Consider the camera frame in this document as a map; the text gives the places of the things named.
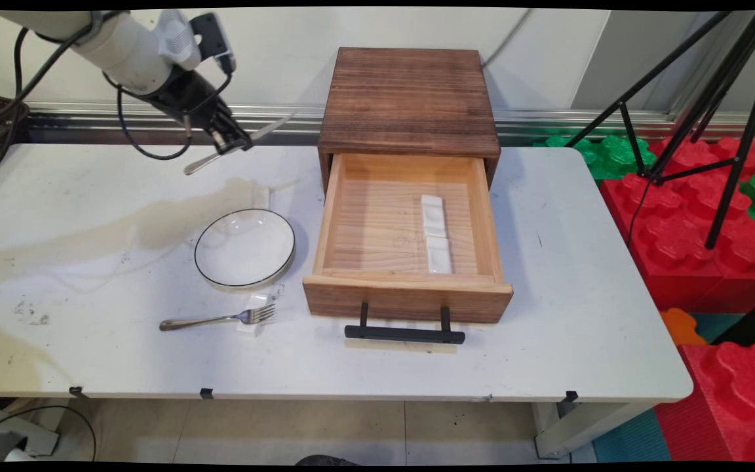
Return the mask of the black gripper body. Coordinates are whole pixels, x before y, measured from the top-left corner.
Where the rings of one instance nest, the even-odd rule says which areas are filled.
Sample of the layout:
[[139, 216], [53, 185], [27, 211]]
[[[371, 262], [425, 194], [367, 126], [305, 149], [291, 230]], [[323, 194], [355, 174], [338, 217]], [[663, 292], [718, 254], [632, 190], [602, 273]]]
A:
[[228, 74], [221, 86], [214, 87], [197, 71], [172, 66], [165, 83], [149, 93], [149, 103], [181, 123], [187, 117], [192, 127], [234, 132], [233, 114], [220, 98], [232, 77]]

